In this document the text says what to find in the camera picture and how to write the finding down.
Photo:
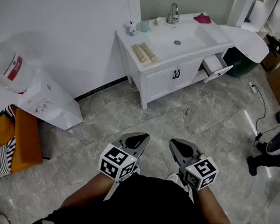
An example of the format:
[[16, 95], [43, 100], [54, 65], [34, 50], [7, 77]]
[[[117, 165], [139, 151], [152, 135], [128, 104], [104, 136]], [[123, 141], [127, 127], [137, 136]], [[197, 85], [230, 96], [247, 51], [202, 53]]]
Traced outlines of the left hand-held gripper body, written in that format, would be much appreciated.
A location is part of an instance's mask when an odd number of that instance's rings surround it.
[[123, 140], [109, 143], [102, 151], [98, 170], [114, 181], [119, 181], [131, 174], [140, 152], [131, 149]]

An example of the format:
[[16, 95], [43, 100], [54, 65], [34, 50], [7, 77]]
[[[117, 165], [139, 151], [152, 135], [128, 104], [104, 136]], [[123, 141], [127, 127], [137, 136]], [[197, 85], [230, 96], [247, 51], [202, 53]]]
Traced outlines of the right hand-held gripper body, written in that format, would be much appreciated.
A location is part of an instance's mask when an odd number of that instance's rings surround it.
[[212, 184], [219, 172], [210, 156], [194, 164], [186, 163], [180, 167], [180, 171], [183, 174], [183, 180], [197, 191]]

